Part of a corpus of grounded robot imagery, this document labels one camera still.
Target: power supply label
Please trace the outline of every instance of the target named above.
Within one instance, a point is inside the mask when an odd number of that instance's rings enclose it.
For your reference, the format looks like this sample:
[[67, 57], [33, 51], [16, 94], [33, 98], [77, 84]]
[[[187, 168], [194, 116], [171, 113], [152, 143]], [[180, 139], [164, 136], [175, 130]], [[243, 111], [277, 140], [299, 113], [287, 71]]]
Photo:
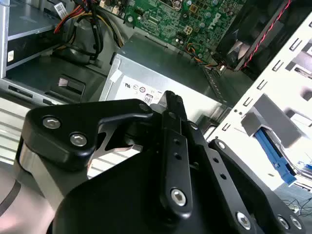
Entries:
[[140, 99], [146, 104], [158, 103], [162, 97], [163, 92], [141, 83], [128, 76], [122, 78], [120, 87], [116, 93], [116, 100], [120, 99]]

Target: capacitor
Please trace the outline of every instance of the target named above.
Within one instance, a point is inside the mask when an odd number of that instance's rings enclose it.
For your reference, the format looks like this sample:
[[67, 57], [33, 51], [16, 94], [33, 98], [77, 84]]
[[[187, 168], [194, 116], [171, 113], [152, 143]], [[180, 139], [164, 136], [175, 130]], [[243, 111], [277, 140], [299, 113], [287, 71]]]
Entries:
[[210, 13], [210, 12], [206, 12], [206, 13], [205, 13], [205, 17], [206, 17], [206, 18], [211, 18], [211, 13]]
[[128, 22], [129, 22], [129, 23], [133, 22], [133, 17], [132, 17], [132, 16], [129, 16], [129, 17], [128, 17]]

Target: white label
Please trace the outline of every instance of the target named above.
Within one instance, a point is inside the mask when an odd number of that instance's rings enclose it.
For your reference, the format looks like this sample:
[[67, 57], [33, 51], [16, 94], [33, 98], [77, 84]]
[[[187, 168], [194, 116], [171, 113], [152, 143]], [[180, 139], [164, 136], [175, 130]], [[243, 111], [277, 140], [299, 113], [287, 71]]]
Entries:
[[150, 105], [152, 103], [158, 103], [162, 94], [163, 92], [154, 89], [151, 86], [141, 83], [128, 76], [124, 76], [117, 90], [115, 99], [120, 100], [136, 98]]
[[8, 62], [13, 61], [14, 59], [14, 50], [8, 52]]
[[220, 19], [221, 14], [220, 13], [216, 13], [213, 21], [210, 23], [208, 29], [214, 29], [215, 24], [218, 22], [218, 19]]
[[68, 13], [67, 13], [67, 11], [66, 11], [66, 9], [65, 9], [65, 7], [64, 7], [62, 2], [54, 5], [54, 8], [57, 11], [57, 13], [58, 13], [58, 15], [59, 15], [59, 17], [61, 19], [63, 19], [65, 16], [68, 15]]

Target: barcode sticker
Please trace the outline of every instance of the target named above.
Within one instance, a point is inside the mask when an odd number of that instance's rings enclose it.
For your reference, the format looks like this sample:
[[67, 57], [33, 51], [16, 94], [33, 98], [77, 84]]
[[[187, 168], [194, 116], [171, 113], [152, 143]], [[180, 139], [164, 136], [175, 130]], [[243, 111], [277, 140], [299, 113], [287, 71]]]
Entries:
[[8, 62], [14, 60], [14, 50], [8, 52]]
[[68, 13], [67, 13], [67, 11], [66, 11], [66, 9], [65, 9], [65, 7], [64, 7], [62, 2], [54, 5], [54, 8], [57, 11], [57, 13], [58, 13], [58, 15], [59, 15], [59, 17], [61, 19], [63, 19], [65, 16], [68, 15]]

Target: warning symbol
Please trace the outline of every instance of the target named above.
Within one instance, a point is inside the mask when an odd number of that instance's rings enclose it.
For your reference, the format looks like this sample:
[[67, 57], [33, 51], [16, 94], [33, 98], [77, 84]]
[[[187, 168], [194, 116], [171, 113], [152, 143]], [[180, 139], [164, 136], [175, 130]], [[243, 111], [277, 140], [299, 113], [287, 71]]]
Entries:
[[141, 92], [141, 93], [144, 93], [145, 91], [146, 91], [146, 89], [145, 89], [144, 87], [141, 87], [141, 88], [140, 88], [140, 92]]

